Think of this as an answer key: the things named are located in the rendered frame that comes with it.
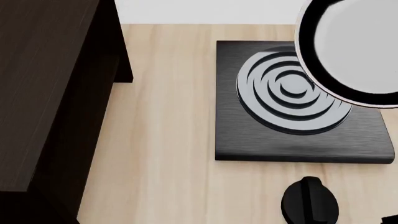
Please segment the dark wooden cabinet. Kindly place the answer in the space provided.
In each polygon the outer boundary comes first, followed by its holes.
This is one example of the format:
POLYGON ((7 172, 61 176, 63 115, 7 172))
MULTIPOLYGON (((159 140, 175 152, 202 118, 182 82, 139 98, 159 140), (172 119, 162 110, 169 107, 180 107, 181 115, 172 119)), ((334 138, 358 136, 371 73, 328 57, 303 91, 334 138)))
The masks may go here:
POLYGON ((0 0, 0 224, 77 220, 114 83, 115 0, 0 0))

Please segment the grey spiral stove burner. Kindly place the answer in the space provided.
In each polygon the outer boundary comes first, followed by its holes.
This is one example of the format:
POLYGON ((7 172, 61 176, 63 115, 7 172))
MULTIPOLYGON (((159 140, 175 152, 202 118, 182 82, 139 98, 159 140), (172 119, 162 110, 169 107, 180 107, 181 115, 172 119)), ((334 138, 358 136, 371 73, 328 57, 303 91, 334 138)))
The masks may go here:
POLYGON ((292 45, 271 47, 249 57, 238 72, 236 91, 254 119, 287 134, 327 132, 339 126, 352 109, 311 82, 292 45))

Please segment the black frying pan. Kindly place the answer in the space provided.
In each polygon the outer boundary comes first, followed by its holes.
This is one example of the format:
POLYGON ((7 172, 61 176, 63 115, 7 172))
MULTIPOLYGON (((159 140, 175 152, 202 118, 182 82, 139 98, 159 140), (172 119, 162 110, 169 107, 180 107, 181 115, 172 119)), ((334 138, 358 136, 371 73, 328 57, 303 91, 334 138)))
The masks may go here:
POLYGON ((398 0, 306 0, 294 37, 307 76, 367 108, 398 108, 398 0))

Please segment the black stove base plate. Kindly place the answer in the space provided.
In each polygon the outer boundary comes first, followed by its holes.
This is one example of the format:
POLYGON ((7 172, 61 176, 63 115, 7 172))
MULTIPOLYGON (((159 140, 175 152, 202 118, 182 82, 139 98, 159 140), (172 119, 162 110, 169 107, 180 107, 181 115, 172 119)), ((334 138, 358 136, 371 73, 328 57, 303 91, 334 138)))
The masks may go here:
POLYGON ((337 127, 320 134, 295 135, 269 128, 239 102, 236 78, 252 55, 291 41, 216 43, 215 158, 221 161, 391 164, 395 150, 380 111, 352 106, 337 127))

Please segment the black stove knob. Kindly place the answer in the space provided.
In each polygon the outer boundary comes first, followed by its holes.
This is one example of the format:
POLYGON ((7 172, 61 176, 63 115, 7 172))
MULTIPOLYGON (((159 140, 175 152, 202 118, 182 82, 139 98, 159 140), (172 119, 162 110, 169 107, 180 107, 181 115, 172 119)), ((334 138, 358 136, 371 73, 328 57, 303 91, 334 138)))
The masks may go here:
POLYGON ((317 177, 303 177, 285 190, 281 212, 287 224, 336 224, 335 196, 317 177))

